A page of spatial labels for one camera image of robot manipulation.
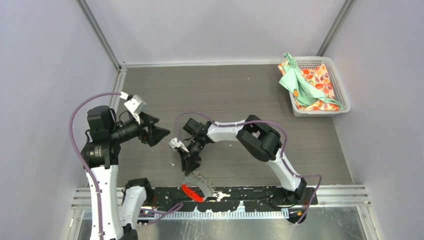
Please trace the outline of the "red handled metal keyring holder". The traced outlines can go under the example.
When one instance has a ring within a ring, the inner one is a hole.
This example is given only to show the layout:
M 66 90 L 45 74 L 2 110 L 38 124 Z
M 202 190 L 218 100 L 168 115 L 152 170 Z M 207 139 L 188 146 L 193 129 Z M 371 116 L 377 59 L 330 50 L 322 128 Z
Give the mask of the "red handled metal keyring holder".
M 185 175 L 181 184 L 181 190 L 191 200 L 203 203 L 208 198 L 215 198 L 217 192 L 211 185 L 211 181 L 199 172 Z

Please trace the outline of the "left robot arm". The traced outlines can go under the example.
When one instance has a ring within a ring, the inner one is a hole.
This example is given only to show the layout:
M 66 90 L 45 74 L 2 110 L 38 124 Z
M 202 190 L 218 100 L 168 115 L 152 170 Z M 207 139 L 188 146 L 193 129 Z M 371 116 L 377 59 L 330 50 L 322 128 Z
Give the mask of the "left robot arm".
M 127 121 L 116 120 L 116 113 L 106 105 L 87 112 L 89 129 L 87 142 L 81 151 L 88 166 L 87 178 L 91 194 L 92 240 L 136 240 L 136 224 L 141 207 L 148 207 L 154 192 L 147 178 L 129 180 L 123 189 L 122 203 L 118 201 L 117 178 L 121 144 L 138 138 L 150 147 L 170 134 L 170 130 L 155 124 L 159 119 L 141 112 L 129 114 Z

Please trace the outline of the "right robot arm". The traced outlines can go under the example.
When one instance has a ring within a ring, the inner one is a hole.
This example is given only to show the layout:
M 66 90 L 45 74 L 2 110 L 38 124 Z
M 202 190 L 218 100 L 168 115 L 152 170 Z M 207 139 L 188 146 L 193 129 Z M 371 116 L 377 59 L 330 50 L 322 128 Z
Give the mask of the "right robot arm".
M 285 154 L 286 141 L 280 133 L 256 115 L 236 122 L 210 120 L 203 124 L 190 118 L 183 126 L 189 135 L 189 144 L 173 138 L 171 147 L 178 152 L 183 174 L 188 177 L 201 162 L 200 153 L 208 144 L 223 141 L 239 142 L 256 160 L 267 163 L 285 191 L 291 205 L 299 205 L 306 197 L 307 182 L 293 168 Z

